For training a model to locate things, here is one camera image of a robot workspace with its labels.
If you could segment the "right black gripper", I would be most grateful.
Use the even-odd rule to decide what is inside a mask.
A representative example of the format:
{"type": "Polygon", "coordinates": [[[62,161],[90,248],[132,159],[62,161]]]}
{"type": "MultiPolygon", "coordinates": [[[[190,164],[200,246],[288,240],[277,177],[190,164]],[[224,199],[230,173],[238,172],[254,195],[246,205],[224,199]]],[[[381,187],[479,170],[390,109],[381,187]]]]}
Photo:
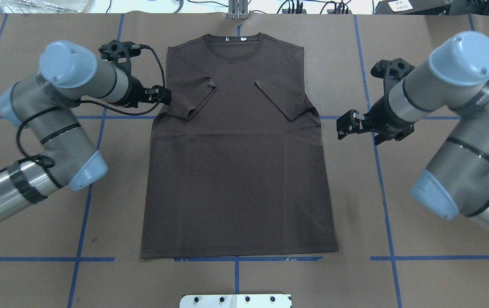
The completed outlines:
{"type": "Polygon", "coordinates": [[[415,131],[414,123],[397,117],[385,97],[377,100],[367,113],[350,110],[336,121],[338,140],[350,134],[374,132],[374,144],[390,140],[401,141],[415,131]]]}

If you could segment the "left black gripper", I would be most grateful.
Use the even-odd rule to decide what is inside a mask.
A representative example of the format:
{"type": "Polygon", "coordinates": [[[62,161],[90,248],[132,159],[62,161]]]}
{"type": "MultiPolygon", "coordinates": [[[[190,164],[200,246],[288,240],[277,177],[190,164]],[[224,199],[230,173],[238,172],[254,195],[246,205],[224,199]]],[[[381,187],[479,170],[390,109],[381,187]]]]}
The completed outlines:
{"type": "Polygon", "coordinates": [[[119,100],[119,107],[138,108],[140,104],[164,104],[172,102],[172,92],[164,86],[153,86],[146,89],[140,80],[133,76],[127,77],[127,90],[119,100]]]}

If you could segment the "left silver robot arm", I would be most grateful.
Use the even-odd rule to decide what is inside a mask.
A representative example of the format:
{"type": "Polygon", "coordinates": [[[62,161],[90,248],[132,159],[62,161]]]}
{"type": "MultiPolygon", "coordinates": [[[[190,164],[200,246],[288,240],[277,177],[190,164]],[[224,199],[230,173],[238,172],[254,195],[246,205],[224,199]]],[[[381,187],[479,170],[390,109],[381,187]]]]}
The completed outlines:
{"type": "Polygon", "coordinates": [[[140,103],[168,105],[166,84],[144,87],[131,74],[131,58],[152,47],[113,40],[95,55],[71,41],[50,43],[38,71],[0,96],[2,117],[17,127],[22,159],[0,170],[0,222],[64,187],[78,191],[109,169],[72,109],[86,103],[127,115],[140,103]]]}

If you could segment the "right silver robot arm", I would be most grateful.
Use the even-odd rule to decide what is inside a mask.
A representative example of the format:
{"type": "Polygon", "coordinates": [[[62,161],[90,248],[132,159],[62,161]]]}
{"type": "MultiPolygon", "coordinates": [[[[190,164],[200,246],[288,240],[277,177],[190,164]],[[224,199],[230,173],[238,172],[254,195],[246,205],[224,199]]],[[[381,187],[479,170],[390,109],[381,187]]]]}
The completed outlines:
{"type": "Polygon", "coordinates": [[[374,133],[374,143],[401,141],[427,115],[447,107],[460,117],[411,188],[418,203],[445,220],[465,216],[489,232],[489,37],[464,31],[415,67],[380,60],[370,71],[383,96],[367,113],[336,121],[338,138],[374,133]]]}

